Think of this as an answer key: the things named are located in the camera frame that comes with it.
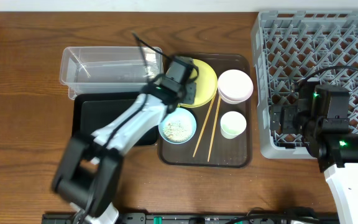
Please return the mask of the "brown serving tray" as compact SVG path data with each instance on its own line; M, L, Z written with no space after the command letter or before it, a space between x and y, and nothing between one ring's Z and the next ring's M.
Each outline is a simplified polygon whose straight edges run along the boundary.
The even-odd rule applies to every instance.
M214 137L211 158L208 162L208 151L211 140L211 133L214 123L217 100L209 115L203 137L196 153L193 152L204 122L209 103L198 108L190 108L190 111L197 122L195 135L183 144L171 144L163 138L158 141L158 156L166 164L181 166L204 166L204 167L230 167L241 168L247 165L252 157L252 125L251 125L251 99L237 105L230 105L221 100L216 133ZM246 130L234 139L226 139L220 131L221 117L230 111L241 113L247 120Z

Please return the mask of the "yellow plate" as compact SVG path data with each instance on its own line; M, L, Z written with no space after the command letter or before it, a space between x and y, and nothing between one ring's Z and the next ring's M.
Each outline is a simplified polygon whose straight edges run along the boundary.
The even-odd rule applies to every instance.
M188 100L180 103L185 108L197 108L207 104L216 94L218 77L214 69L206 62L198 59L193 60L198 67L198 78L195 80L195 97L190 103Z

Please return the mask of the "wooden chopstick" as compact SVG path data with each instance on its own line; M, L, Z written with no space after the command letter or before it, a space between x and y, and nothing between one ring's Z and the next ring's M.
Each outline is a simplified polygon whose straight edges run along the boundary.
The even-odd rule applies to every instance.
M221 97L218 96L217 105L216 105L216 111L215 111L215 115L214 115L213 129L212 129L212 133L211 133L211 140L210 140L210 144L209 144L208 162L210 161L211 152L212 152L212 149L213 149L214 137L215 137L216 126L217 126L217 122L218 122L220 104L221 104Z
M196 143L196 146L195 146L195 150L194 150L194 152L193 152L193 157L196 156L196 153L197 153L197 151L198 151L198 148L199 148L199 145L200 145L200 142L201 142L201 138L203 137L203 133L204 133L205 127L206 127L207 122L208 122L208 119L209 119L210 112L211 112L212 107L213 107L213 105L214 105L214 100L215 100L215 98L216 98L216 93L215 93L215 95L212 97L211 102L210 102L210 104L209 104L209 108L208 108L207 113L206 113L206 116L205 116L205 118L204 118L204 122L203 122L203 125L202 125L202 127L201 127L201 131L200 131L200 134L199 134L199 136L198 136L198 140L197 140L197 143Z

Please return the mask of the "pink bowl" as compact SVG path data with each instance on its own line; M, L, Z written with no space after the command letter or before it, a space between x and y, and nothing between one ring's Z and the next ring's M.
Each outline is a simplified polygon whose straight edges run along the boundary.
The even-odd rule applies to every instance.
M253 90L254 85L250 76L243 71L226 70L218 78L218 93L226 103L242 103L252 96Z

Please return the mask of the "left wooden chopstick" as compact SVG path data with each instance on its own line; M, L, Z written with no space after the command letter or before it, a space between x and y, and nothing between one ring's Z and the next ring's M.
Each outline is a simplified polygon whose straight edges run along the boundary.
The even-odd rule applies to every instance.
M201 142L201 138L203 137L203 133L204 133L205 127L206 127L207 122L208 122L208 119L209 119L210 112L211 112L212 107L213 107L213 105L214 105L214 100L215 100L215 98L216 98L216 93L215 93L215 95L212 97L211 102L210 102L210 104L209 104L209 108L208 108L207 113L206 113L206 116L205 116L205 118L204 118L204 122L203 122L203 125L202 125L202 127L201 127L201 131L200 131L200 134L199 134L199 136L198 136L198 140L197 140L197 143L196 143L196 146L195 146L195 150L194 150L194 152L193 152L193 157L196 156L196 153L197 153L197 151L198 151L198 148L199 148L199 145L200 145L200 142Z

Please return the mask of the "grey dishwasher rack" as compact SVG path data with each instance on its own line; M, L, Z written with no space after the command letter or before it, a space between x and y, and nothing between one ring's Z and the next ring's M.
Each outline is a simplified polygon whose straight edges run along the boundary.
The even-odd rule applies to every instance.
M270 107L297 101L295 83L316 73L351 94L349 129L358 134L358 11L264 11L252 28L260 151L269 159L307 159L299 134L270 129Z

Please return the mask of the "right wooden chopstick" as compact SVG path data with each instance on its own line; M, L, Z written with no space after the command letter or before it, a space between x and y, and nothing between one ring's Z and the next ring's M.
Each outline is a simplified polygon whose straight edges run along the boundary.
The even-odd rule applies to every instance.
M211 152L212 152L212 149L213 149L214 137L215 137L216 126L217 126L217 122L218 122L220 104L221 104L221 97L218 96L217 105L216 105L216 111L215 111L215 115L214 115L213 129L212 129L212 133L211 133L211 140L210 140L210 144L209 144L208 162L210 161Z

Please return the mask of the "clear plastic bin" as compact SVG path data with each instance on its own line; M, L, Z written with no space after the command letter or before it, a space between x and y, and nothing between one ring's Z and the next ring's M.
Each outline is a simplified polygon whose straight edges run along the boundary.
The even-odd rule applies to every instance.
M60 83L73 100L86 93L139 91L163 72L162 56L144 47L67 47L60 66Z

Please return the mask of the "pale green cup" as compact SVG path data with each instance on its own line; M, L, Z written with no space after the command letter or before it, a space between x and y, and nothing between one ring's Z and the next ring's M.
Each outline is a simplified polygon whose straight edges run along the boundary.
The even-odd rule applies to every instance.
M234 139L246 130L247 120L241 113L230 111L221 117L220 127L224 138Z

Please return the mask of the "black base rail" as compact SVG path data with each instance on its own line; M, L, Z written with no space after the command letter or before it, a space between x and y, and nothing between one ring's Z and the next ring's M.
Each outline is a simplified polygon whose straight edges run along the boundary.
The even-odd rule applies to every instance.
M294 215L314 215L321 223L339 224L339 218L333 213L314 213L311 208L294 208L286 210ZM46 213L42 215L41 224L71 224L73 213ZM183 215L183 214L144 214L123 213L118 216L117 224L225 224L240 218L235 215Z

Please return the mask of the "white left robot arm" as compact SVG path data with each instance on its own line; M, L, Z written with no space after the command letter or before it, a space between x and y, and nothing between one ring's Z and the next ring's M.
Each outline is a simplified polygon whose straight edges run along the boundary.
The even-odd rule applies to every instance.
M73 223L115 223L112 204L124 156L150 129L174 112L198 71L190 57L176 56L165 74L147 82L135 102L107 126L72 136L52 181L52 190L76 208Z

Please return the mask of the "black tray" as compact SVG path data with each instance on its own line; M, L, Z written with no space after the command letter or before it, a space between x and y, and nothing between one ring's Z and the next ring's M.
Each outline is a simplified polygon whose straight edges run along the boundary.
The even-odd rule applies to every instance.
M74 100L70 144L77 150L91 145L91 134L107 126L135 104L138 92L87 93Z

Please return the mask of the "light blue bowl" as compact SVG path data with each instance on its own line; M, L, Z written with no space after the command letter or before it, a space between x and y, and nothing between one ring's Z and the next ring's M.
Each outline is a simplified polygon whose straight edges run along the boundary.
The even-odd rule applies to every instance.
M177 108L159 124L158 131L166 142L183 144L194 136L196 128L193 114L184 108Z

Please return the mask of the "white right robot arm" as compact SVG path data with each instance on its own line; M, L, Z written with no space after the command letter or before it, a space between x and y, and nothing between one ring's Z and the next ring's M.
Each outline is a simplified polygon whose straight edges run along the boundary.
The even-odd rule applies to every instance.
M270 127L299 134L318 160L334 197L340 223L358 223L358 134L349 130L349 91L341 86L306 82L292 105L273 105Z

